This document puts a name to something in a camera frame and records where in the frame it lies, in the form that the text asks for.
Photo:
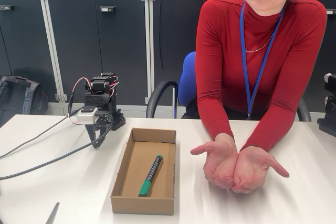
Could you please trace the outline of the person's right hand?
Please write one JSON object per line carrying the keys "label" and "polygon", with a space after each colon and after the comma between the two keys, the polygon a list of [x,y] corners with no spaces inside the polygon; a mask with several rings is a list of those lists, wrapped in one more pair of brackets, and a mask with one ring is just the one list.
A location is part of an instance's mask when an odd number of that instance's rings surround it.
{"label": "person's right hand", "polygon": [[232,136],[226,133],[216,135],[213,141],[206,142],[191,150],[192,155],[206,153],[203,166],[205,178],[222,189],[234,186],[234,171],[238,159]]}

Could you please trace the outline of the person's left hand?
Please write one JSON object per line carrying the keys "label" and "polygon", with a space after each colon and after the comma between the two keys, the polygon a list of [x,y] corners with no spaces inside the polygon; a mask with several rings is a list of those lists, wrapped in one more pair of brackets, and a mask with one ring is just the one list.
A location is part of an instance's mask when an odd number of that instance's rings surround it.
{"label": "person's left hand", "polygon": [[249,194],[262,187],[269,168],[274,169],[282,177],[289,177],[289,173],[283,166],[262,148],[255,146],[244,148],[238,154],[234,171],[235,184],[232,186],[232,191]]}

